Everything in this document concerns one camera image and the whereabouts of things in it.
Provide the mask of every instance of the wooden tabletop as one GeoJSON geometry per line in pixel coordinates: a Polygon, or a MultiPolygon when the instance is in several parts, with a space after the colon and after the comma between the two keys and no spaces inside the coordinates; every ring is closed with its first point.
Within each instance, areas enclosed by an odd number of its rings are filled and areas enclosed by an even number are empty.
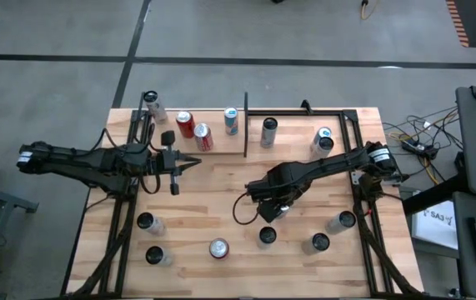
{"type": "MultiPolygon", "coordinates": [[[[378,109],[355,109],[363,141],[385,143],[378,109]]],[[[110,112],[108,130],[117,143],[126,136],[128,126],[122,124],[128,122],[131,111],[113,109],[110,112]]],[[[192,113],[197,123],[212,123],[213,131],[222,130],[216,124],[223,118],[222,110],[192,113]]],[[[243,157],[243,142],[234,144],[218,134],[214,143],[221,152],[196,155],[203,163],[188,169],[179,178],[180,195],[169,193],[167,177],[163,177],[158,194],[138,194],[135,217],[142,212],[151,212],[163,219],[168,232],[163,237],[154,237],[134,225],[124,297],[335,298],[369,295],[357,227],[330,236],[330,248],[320,254],[306,256],[300,248],[304,239],[324,233],[325,223],[330,218],[343,210],[352,210],[353,196],[347,173],[314,181],[288,215],[271,224],[278,237],[270,249],[260,250],[256,245],[259,229],[267,225],[262,218],[247,226],[234,222],[232,205],[244,192],[244,184],[262,178],[280,162],[308,161],[309,144],[318,128],[328,126],[333,131],[335,145],[331,155],[343,152],[337,117],[277,117],[278,131],[272,149],[259,146],[262,120],[262,117],[250,118],[247,158],[243,157]],[[224,261],[214,260],[208,252],[209,243],[220,237],[226,239],[231,248],[230,256],[224,261]],[[145,261],[145,252],[153,245],[170,250],[174,256],[171,267],[154,267],[145,261]]],[[[240,123],[240,135],[243,136],[243,122],[240,123]]],[[[185,142],[177,141],[177,145],[194,151],[185,142]]],[[[149,189],[153,189],[153,177],[145,179],[149,189]]],[[[392,187],[386,187],[385,191],[398,193],[392,187]]],[[[92,190],[88,205],[104,196],[102,191],[92,190]]],[[[377,205],[388,255],[408,281],[423,290],[401,202],[384,197],[377,205]]],[[[250,219],[255,209],[256,205],[246,197],[238,205],[238,218],[250,219]]],[[[112,211],[113,200],[109,200],[86,213],[68,292],[79,288],[101,260],[112,211]]],[[[383,291],[378,259],[374,254],[373,265],[379,289],[383,291]]],[[[115,277],[113,271],[110,288],[113,288],[115,277]]]]}

